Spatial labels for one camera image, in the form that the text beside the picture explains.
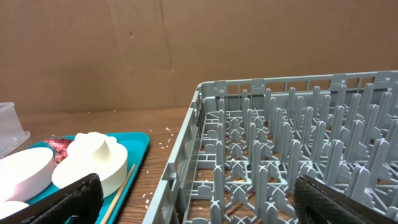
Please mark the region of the large white plate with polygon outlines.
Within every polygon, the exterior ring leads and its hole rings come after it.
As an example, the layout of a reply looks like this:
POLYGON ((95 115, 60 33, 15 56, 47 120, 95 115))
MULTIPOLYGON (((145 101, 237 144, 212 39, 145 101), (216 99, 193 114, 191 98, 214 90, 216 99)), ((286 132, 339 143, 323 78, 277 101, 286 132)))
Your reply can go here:
POLYGON ((29 204, 19 201, 4 201, 0 203, 0 219, 6 218, 20 210, 27 208, 29 204))

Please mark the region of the red snack wrapper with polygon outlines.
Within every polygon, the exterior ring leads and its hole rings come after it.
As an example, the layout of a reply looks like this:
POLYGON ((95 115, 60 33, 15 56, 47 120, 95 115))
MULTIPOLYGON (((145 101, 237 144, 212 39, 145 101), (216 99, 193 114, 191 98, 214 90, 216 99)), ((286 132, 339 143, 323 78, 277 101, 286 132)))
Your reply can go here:
POLYGON ((68 147, 73 141, 66 138, 46 139, 44 143, 55 150, 55 163, 59 164, 68 157, 68 147))

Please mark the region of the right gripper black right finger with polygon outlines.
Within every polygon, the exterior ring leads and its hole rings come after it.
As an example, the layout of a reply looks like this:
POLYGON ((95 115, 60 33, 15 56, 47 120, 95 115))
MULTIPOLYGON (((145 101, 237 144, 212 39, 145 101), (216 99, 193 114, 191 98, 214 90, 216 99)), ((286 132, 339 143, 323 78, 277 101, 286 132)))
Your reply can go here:
POLYGON ((397 224, 307 175, 296 178, 294 209, 300 224, 397 224))

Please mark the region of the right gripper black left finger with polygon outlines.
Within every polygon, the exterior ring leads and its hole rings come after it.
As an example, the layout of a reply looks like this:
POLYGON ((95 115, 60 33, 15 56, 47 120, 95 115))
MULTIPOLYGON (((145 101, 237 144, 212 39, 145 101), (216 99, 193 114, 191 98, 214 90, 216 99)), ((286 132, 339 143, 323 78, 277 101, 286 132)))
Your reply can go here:
POLYGON ((103 202, 100 177, 91 173, 27 208, 3 218, 1 223, 95 223, 103 202))

